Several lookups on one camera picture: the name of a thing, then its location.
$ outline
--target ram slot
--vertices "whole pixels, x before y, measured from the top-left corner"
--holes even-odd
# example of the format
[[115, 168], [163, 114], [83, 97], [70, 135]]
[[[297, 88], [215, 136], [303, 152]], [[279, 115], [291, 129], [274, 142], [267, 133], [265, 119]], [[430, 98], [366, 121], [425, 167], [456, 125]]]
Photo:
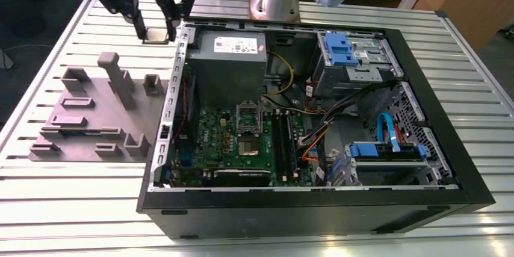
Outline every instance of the ram slot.
[[286, 175], [293, 178], [297, 172], [297, 156], [291, 116], [289, 114], [281, 116], [281, 133], [283, 140], [283, 157], [286, 159]]
[[281, 115], [275, 114], [271, 120], [271, 138], [274, 139], [274, 155], [275, 155], [275, 174], [277, 179], [283, 180], [286, 177], [286, 159], [283, 157], [282, 133], [281, 133]]

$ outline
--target metal table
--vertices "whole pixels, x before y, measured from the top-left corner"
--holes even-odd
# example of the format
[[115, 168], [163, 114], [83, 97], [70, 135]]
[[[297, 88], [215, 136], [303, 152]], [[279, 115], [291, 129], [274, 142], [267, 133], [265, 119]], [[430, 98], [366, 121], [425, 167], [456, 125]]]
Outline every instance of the metal table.
[[[152, 0], [140, 8], [165, 28]], [[197, 0], [193, 14], [247, 17], [247, 0]], [[465, 142], [497, 204], [407, 234], [170, 240], [135, 212], [144, 164], [35, 163], [27, 159], [64, 86], [67, 67], [107, 77], [102, 51], [120, 54], [132, 78], [170, 78], [174, 45], [142, 45], [134, 28], [96, 0], [84, 0], [0, 133], [0, 252], [95, 256], [473, 256], [514, 255], [514, 106], [448, 19], [433, 12], [302, 4], [302, 20], [399, 29]]]

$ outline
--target wire bundle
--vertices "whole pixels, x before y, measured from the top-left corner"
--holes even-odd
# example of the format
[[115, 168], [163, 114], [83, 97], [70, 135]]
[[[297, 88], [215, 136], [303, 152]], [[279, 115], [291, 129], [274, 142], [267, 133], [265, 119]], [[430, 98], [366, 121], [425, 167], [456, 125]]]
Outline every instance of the wire bundle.
[[391, 87], [394, 84], [397, 84], [397, 81], [389, 81], [383, 82], [381, 84], [370, 84], [367, 87], [365, 87], [362, 90], [347, 96], [346, 98], [341, 99], [334, 106], [329, 109], [327, 113], [323, 115], [322, 120], [319, 121], [318, 127], [306, 135], [303, 142], [307, 142], [311, 138], [317, 137], [314, 142], [311, 143], [310, 147], [307, 148], [306, 152], [302, 155], [302, 160], [305, 161], [317, 161], [319, 162], [319, 166], [323, 169], [325, 172], [327, 172], [327, 162], [326, 162], [326, 156], [325, 151], [318, 150], [319, 158], [318, 160], [315, 158], [310, 158], [307, 155], [310, 151], [313, 150], [314, 146], [319, 144], [319, 148], [323, 145], [325, 141], [325, 135], [329, 131], [329, 127], [331, 122], [334, 121], [335, 116], [342, 113], [342, 111], [350, 106], [354, 105], [355, 102], [362, 99], [371, 91], [378, 90], [381, 88]]

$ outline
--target gray vertical post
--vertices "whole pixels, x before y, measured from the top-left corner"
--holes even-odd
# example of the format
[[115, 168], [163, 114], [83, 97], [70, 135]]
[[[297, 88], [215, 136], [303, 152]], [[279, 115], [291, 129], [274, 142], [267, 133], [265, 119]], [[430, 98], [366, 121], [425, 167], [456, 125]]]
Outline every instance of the gray vertical post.
[[120, 56], [115, 52], [103, 52], [98, 57], [98, 66], [100, 66], [106, 71], [111, 79], [111, 87], [120, 98], [123, 107], [126, 110], [135, 108], [136, 103], [132, 98], [132, 89], [130, 84], [126, 83], [126, 79], [118, 66], [118, 61]]

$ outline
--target power supply label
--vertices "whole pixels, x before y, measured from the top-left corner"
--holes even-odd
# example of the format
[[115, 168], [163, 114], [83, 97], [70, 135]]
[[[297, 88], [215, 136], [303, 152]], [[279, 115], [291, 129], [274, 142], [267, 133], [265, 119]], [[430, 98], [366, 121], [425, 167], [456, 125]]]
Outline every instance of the power supply label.
[[243, 37], [217, 37], [215, 52], [229, 54], [258, 54], [258, 39]]

